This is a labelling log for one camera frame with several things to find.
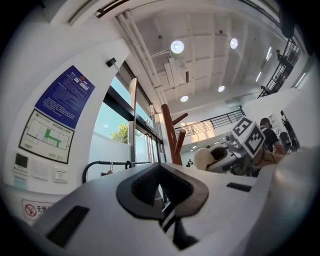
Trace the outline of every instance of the ceiling pipe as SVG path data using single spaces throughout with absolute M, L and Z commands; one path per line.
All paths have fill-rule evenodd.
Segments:
M 140 59 L 140 61 L 142 63 L 142 66 L 143 66 L 148 78 L 150 79 L 152 84 L 154 84 L 154 86 L 156 87 L 157 86 L 157 82 L 154 80 L 154 77 L 152 75 L 152 71 L 151 71 L 151 69 L 150 69 L 150 67 L 148 65 L 148 62 L 146 61 L 146 57 L 145 57 L 144 53 L 142 52 L 142 50 L 141 50 L 141 48 L 139 46 L 139 43 L 138 43 L 137 39 L 135 38 L 134 33 L 131 30 L 130 25 L 128 24 L 126 18 L 124 17 L 123 14 L 118 15 L 116 18 L 117 18 L 120 26 L 122 27 L 122 29 L 124 30 L 124 32 L 128 36 L 128 38 L 131 39 L 132 44 L 133 44 L 133 48 L 134 48 L 138 58 Z M 157 94 L 157 96 L 158 96 L 158 98 L 160 100 L 160 104 L 161 105 L 164 104 L 165 101 L 164 101 L 162 95 L 160 93 L 158 93 L 156 89 L 155 89 L 155 93 Z
M 148 48 L 147 48 L 147 46 L 146 46 L 146 44 L 145 44 L 145 42 L 144 42 L 144 40 L 143 40 L 143 38 L 142 38 L 139 30 L 138 30 L 138 27 L 137 27 L 134 19 L 133 19 L 132 16 L 131 16 L 130 11 L 126 11 L 126 12 L 125 12 L 125 15 L 128 17 L 129 21 L 131 22 L 132 27 L 133 27 L 133 30 L 134 30 L 135 34 L 137 35 L 137 39 L 138 39 L 138 41 L 139 41 L 139 42 L 141 43 L 141 45 L 142 45 L 142 49 L 144 50 L 144 53 L 146 54 L 146 60 L 149 61 L 149 64 L 150 64 L 150 67 L 151 67 L 151 70 L 152 70 L 152 75 L 154 75 L 155 80 L 156 80 L 156 82 L 157 82 L 157 84 L 156 84 L 155 86 L 160 86 L 160 85 L 161 85 L 161 81 L 160 81 L 160 78 L 159 78 L 158 73 L 157 73 L 157 71 L 156 71 L 155 65 L 154 65 L 154 63 L 152 62 L 152 58 L 151 58 L 151 56 L 150 56 L 150 53 L 149 53 L 149 51 L 148 51 Z M 163 86 L 160 87 L 160 90 L 161 90 L 162 95 L 163 95 L 163 97 L 164 97 L 164 102 L 165 102 L 165 104 L 168 104 L 167 99 L 166 99 L 166 97 L 165 97 L 165 92 L 164 92 Z

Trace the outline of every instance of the railing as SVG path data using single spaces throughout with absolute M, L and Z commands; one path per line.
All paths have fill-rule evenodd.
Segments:
M 300 49 L 294 43 L 292 39 L 288 39 L 285 49 L 283 51 L 282 60 L 279 61 L 278 66 L 276 67 L 270 81 L 265 86 L 270 90 L 263 90 L 258 98 L 267 96 L 269 94 L 274 94 L 279 91 L 282 85 L 287 80 L 288 76 L 290 75 L 291 71 L 294 69 L 294 66 L 297 63 L 297 60 L 300 55 Z
M 242 109 L 222 114 L 213 118 L 209 118 L 200 122 L 195 122 L 192 124 L 188 124 L 179 128 L 175 128 L 175 135 L 178 136 L 180 129 L 185 130 L 185 136 L 192 136 L 199 133 L 204 133 L 210 130 L 214 130 L 216 128 L 232 124 L 238 120 L 240 120 L 244 116 L 244 112 Z

